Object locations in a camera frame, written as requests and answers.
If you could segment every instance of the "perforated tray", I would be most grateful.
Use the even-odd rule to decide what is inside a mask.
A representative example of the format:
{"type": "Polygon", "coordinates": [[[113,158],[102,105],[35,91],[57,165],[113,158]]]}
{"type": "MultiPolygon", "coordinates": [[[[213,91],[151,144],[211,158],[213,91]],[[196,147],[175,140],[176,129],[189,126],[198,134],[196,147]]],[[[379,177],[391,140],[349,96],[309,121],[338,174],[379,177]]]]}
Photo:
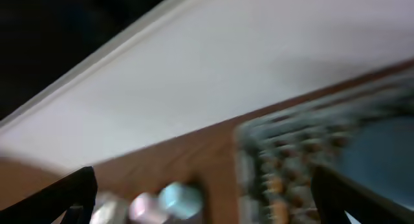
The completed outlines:
{"type": "Polygon", "coordinates": [[[414,71],[278,111],[239,126],[243,223],[320,223],[310,191],[317,164],[335,168],[364,125],[414,114],[414,71]]]}

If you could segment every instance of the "white wall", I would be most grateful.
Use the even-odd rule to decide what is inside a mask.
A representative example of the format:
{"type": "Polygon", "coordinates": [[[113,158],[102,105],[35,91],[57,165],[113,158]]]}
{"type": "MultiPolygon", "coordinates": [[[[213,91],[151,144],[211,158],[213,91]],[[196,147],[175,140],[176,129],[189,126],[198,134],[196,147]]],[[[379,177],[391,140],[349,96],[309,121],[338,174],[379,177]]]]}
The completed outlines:
{"type": "Polygon", "coordinates": [[[73,170],[414,55],[414,0],[188,0],[0,131],[73,170]]]}

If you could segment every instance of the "dark background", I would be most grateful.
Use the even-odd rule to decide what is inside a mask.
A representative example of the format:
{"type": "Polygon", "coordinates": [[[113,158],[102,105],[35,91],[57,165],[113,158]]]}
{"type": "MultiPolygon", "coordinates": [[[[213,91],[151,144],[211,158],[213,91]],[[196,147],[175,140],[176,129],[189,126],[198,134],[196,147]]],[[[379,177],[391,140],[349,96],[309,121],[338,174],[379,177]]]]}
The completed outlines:
{"type": "Polygon", "coordinates": [[[0,120],[163,0],[0,0],[0,120]]]}

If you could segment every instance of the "dish rack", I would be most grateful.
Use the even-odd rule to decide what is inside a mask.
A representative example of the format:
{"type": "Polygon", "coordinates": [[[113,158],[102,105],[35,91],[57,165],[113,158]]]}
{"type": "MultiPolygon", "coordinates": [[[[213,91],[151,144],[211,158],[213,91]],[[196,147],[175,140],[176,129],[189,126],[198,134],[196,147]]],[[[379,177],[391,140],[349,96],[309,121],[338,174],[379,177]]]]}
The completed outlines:
{"type": "Polygon", "coordinates": [[[320,223],[310,185],[374,121],[414,114],[414,69],[245,122],[236,130],[241,223],[320,223]]]}

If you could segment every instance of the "pink object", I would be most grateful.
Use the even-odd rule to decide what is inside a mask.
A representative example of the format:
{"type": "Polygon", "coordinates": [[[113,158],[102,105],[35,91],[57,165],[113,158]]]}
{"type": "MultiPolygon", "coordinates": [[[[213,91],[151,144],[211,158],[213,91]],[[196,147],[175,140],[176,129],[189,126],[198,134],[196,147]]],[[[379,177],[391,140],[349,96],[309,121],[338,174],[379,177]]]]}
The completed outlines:
{"type": "Polygon", "coordinates": [[[129,218],[141,224],[163,224],[168,214],[158,207],[158,202],[151,194],[143,193],[134,199],[129,207],[129,218]]]}

